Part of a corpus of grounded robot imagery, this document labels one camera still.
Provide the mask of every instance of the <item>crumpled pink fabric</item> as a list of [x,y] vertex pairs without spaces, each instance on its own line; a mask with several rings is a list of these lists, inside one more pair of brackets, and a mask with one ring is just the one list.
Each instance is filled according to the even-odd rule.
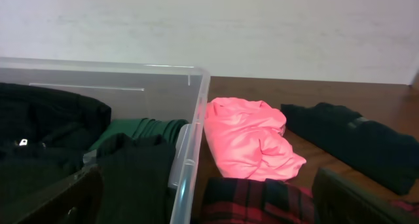
[[216,98],[207,104],[204,130],[224,177],[287,180],[306,160],[284,139],[285,116],[263,101]]

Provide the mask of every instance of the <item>transparent storage box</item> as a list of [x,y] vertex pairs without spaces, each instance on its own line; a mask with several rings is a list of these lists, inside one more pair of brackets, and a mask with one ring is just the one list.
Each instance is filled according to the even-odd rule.
[[189,223],[210,75],[189,66],[0,58],[0,82],[90,96],[113,119],[186,119],[168,187],[177,189],[170,223]]

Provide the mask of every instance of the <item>folded green fabric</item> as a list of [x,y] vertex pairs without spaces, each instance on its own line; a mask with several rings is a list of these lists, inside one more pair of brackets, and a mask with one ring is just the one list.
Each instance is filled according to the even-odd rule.
[[187,123],[188,121],[183,119],[171,121],[158,121],[147,118],[117,119],[111,122],[99,140],[89,148],[89,151],[99,148],[107,138],[118,133],[124,133],[135,140],[160,135],[169,144],[175,146],[180,129]]

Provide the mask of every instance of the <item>brown wooden surface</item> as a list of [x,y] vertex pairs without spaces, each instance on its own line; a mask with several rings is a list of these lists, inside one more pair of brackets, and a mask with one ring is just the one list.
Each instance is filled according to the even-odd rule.
[[[328,102],[345,105],[359,111],[365,118],[419,140],[419,91],[406,85],[212,77],[208,101],[216,97],[263,100],[277,109],[280,109],[281,103],[314,106],[319,102]],[[289,180],[292,184],[310,188],[317,169],[326,167],[383,199],[419,201],[419,180],[408,195],[398,196],[289,130],[284,136],[294,152],[307,160],[298,176]],[[192,218],[199,216],[208,178],[217,176],[221,175],[203,135]]]

